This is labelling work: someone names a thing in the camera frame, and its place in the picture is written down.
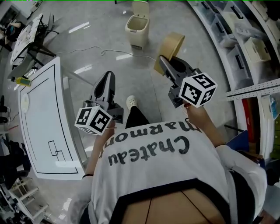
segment shirt sleeve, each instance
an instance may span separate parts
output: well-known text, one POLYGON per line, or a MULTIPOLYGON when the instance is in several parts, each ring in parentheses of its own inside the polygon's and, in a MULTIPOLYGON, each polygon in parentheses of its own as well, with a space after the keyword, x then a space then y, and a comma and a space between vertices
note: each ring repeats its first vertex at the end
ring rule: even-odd
POLYGON ((69 205, 67 223, 79 224, 81 216, 91 200, 92 179, 93 176, 82 178, 80 187, 69 205))
POLYGON ((266 195, 266 172, 253 161, 226 145, 216 148, 222 165, 240 173, 247 181, 255 197, 255 217, 260 213, 266 195))

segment white shoe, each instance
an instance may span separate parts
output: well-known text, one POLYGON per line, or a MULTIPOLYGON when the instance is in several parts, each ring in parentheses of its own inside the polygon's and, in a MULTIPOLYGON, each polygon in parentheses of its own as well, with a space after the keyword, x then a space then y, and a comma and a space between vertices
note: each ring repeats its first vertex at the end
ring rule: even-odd
POLYGON ((137 100, 136 100, 135 96, 131 95, 126 99, 126 106, 127 106, 129 111, 133 106, 138 107, 137 100))

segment trash can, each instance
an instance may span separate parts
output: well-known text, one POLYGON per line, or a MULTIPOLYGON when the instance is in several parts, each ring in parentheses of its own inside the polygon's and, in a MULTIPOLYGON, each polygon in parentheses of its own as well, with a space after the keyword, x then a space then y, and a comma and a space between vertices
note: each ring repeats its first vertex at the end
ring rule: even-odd
POLYGON ((143 49, 149 37, 149 3, 145 1, 133 1, 134 15, 126 24, 126 34, 132 47, 143 49))

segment concrete floor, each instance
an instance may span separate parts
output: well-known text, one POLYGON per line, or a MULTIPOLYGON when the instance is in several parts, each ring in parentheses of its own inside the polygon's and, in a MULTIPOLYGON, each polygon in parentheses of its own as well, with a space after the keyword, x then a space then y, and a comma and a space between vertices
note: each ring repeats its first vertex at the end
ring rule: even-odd
MULTIPOLYGON (((104 72, 111 70, 116 76, 115 102, 125 109, 125 118, 129 114, 126 108, 126 98, 135 95, 139 108, 150 123, 160 121, 183 120, 186 115, 180 108, 175 109, 168 98, 171 83, 153 70, 154 61, 144 57, 126 57, 121 52, 106 52, 101 56, 101 50, 92 48, 86 51, 75 51, 91 46, 100 46, 103 49, 114 49, 146 55, 155 58, 159 46, 170 32, 185 35, 184 43, 178 57, 187 61, 192 67, 198 67, 207 72, 217 83, 218 89, 213 100, 205 105, 214 124, 219 127, 225 140, 230 140, 234 133, 226 130, 225 123, 235 125, 233 104, 224 101, 225 93, 229 90, 226 74, 204 26, 192 11, 187 2, 181 1, 151 1, 150 5, 150 32, 149 43, 144 51, 131 49, 124 31, 128 19, 133 15, 131 2, 112 1, 44 1, 31 19, 39 13, 52 13, 55 18, 54 30, 59 32, 49 34, 45 39, 45 46, 61 58, 62 64, 69 70, 75 71, 83 78, 94 83, 104 72), (69 33, 69 30, 87 23, 87 26, 69 33)), ((11 71, 10 56, 4 77, 11 71)), ((43 63, 52 58, 38 55, 43 63)), ((77 113, 82 107, 83 100, 87 99, 90 86, 71 80, 71 94, 74 110, 77 113)), ((3 79, 3 94, 5 104, 11 108, 10 116, 18 113, 18 99, 15 83, 3 79)), ((8 128, 19 125, 18 117, 8 128)), ((81 132, 85 148, 91 149, 94 137, 81 132)), ((23 143, 20 126, 10 131, 10 139, 23 143)), ((40 189, 44 200, 49 204, 47 214, 57 224, 66 223, 65 215, 73 193, 79 186, 78 181, 57 181, 38 179, 31 170, 30 174, 35 185, 40 189)))

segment white cube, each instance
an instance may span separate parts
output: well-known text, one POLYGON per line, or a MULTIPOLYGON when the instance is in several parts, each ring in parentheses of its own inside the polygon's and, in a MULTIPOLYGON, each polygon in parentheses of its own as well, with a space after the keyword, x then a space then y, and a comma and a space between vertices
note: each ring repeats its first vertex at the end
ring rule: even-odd
POLYGON ((217 87, 217 83, 208 74, 201 73, 183 79, 179 97, 200 107, 210 101, 217 87))
POLYGON ((75 126, 89 134, 102 135, 111 120, 112 116, 101 107, 84 107, 79 109, 75 126))

